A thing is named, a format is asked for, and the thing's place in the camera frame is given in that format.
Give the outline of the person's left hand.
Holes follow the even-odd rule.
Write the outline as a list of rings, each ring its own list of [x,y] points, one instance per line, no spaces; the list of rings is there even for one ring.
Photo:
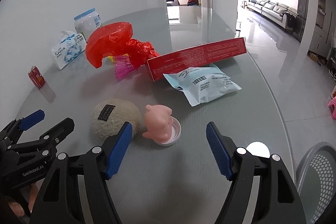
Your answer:
[[[26,199],[21,195],[21,192],[13,197],[6,197],[9,207],[18,218],[24,217],[28,211],[29,213],[33,211],[39,189],[36,183],[31,184],[28,188],[28,201],[26,201]]]

